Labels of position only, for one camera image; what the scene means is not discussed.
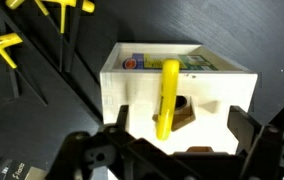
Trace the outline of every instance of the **white cardboard box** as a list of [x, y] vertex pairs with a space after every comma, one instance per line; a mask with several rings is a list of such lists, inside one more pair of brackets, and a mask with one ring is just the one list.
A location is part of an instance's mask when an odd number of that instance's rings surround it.
[[[161, 70], [127, 70], [121, 63], [132, 53], [201, 55], [218, 71], [181, 70], [177, 95], [188, 97], [195, 121], [159, 141], [155, 121]], [[257, 74], [222, 59], [202, 45], [117, 43], [100, 72], [104, 123], [115, 123], [121, 105], [129, 105], [127, 131], [171, 154], [191, 146], [210, 146], [234, 154], [238, 141], [227, 128], [230, 105], [248, 111]]]

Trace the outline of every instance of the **black background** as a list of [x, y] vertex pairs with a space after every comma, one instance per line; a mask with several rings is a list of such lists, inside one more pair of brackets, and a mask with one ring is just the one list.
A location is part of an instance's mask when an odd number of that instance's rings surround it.
[[[97, 78], [116, 42], [200, 43], [259, 74], [249, 113], [261, 124], [284, 107], [284, 1], [95, 3], [95, 12], [81, 18], [76, 48]], [[48, 7], [58, 21], [58, 6]], [[57, 60], [59, 36], [35, 3], [26, 1], [12, 13], [29, 37]], [[12, 50], [14, 60], [39, 86], [49, 106], [43, 107], [23, 82], [21, 97], [14, 99], [8, 67], [0, 58], [0, 155], [49, 169], [68, 133], [86, 130], [94, 134], [98, 126], [32, 50], [23, 44]], [[85, 68], [75, 61], [71, 75], [101, 112], [99, 87]]]

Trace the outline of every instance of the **black surface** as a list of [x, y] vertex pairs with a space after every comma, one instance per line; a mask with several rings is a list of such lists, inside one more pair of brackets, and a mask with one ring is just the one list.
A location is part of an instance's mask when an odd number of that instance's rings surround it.
[[[268, 123], [284, 107], [284, 1], [95, 3], [95, 13], [81, 18], [77, 50], [97, 78], [117, 41], [198, 42], [259, 73], [250, 114], [260, 123]], [[50, 7], [59, 19], [58, 6]], [[58, 62], [59, 36], [35, 4], [28, 1], [14, 14], [21, 27], [32, 34], [30, 38], [46, 45]], [[49, 106], [43, 107], [22, 81], [21, 97], [14, 99], [7, 66], [0, 60], [0, 155], [48, 169], [68, 133], [94, 133], [97, 125], [50, 71], [37, 63], [30, 49], [22, 45], [12, 51]], [[74, 62], [71, 75], [101, 112], [100, 90], [90, 74]]]

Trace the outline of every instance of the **black table surface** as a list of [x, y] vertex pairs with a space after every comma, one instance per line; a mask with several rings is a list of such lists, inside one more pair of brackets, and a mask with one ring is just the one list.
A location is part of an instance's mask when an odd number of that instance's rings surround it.
[[[250, 115], [267, 124], [284, 107], [284, 1], [265, 0], [95, 0], [96, 10], [81, 18], [77, 52], [99, 79], [116, 42], [203, 44], [259, 74]], [[56, 20], [59, 6], [47, 4]], [[33, 1], [15, 12], [18, 25], [55, 59], [59, 36]], [[41, 89], [44, 107], [20, 81], [13, 96], [8, 66], [0, 58], [0, 156], [49, 169], [64, 137], [94, 134], [98, 125], [25, 45], [12, 48], [22, 73]], [[97, 83], [77, 61], [72, 78], [102, 112]]]

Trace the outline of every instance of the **yellow tool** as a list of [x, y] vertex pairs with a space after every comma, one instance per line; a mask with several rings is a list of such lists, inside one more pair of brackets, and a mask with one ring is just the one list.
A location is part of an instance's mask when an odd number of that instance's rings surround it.
[[14, 61], [11, 59], [11, 57], [8, 55], [8, 53], [5, 51], [5, 48], [9, 46], [13, 46], [19, 43], [22, 43], [22, 39], [16, 34], [11, 33], [7, 35], [0, 36], [0, 54], [4, 58], [4, 60], [10, 65], [12, 69], [14, 69], [17, 74], [21, 76], [21, 78], [30, 86], [32, 91], [36, 94], [36, 96], [42, 101], [42, 103], [47, 106], [47, 102], [44, 100], [44, 98], [35, 90], [35, 88], [25, 79], [25, 77], [22, 75], [22, 73], [17, 69], [17, 65], [14, 63]]
[[[6, 0], [6, 5], [10, 8], [10, 9], [16, 9], [17, 7], [19, 7], [25, 0]], [[41, 11], [43, 12], [43, 14], [45, 16], [49, 15], [49, 11], [47, 10], [47, 8], [44, 6], [43, 2], [41, 1], [45, 1], [45, 2], [53, 2], [53, 3], [59, 3], [61, 5], [61, 27], [60, 27], [60, 33], [64, 34], [64, 30], [65, 30], [65, 12], [66, 12], [66, 6], [72, 6], [75, 7], [76, 6], [76, 2], [77, 0], [34, 0], [36, 2], [36, 4], [39, 6], [39, 8], [41, 9]], [[84, 0], [83, 1], [83, 6], [82, 6], [82, 10], [88, 13], [92, 13], [95, 9], [95, 5], [94, 3], [88, 1], [88, 0]]]
[[171, 132], [179, 70], [180, 62], [178, 60], [166, 59], [163, 61], [160, 111], [156, 128], [156, 136], [159, 140], [166, 140]]

